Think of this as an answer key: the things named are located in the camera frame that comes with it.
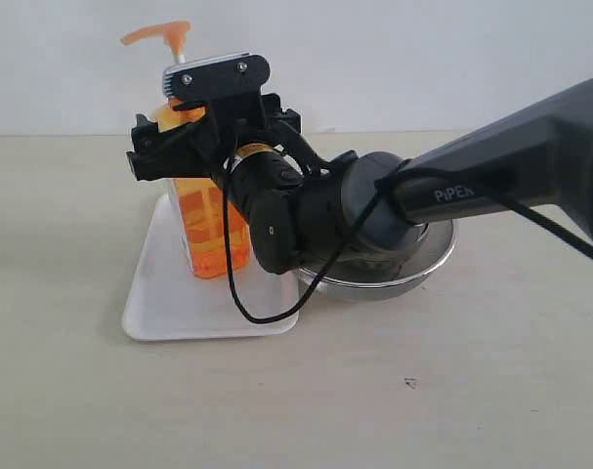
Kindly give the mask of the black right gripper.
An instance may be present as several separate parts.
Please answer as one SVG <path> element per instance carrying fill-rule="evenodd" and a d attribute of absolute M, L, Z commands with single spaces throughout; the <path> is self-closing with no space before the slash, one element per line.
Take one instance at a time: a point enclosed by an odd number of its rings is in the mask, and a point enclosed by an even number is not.
<path fill-rule="evenodd" d="M 252 142 L 279 144 L 272 127 L 279 122 L 301 131 L 301 115 L 281 106 L 276 93 L 260 92 L 214 100 L 204 116 L 161 132 L 144 114 L 135 114 L 133 149 L 126 156 L 137 181 L 214 177 L 238 147 Z"/>

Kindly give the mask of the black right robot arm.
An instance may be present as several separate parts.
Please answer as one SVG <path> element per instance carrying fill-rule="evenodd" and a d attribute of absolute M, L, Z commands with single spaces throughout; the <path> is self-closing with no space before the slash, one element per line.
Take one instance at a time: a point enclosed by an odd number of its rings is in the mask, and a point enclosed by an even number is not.
<path fill-rule="evenodd" d="M 140 181 L 208 176 L 246 220 L 259 264 L 282 274 L 409 255 L 433 223 L 509 210 L 593 260 L 593 78 L 412 159 L 321 159 L 268 95 L 265 126 L 242 107 L 168 131 L 139 116 Z"/>

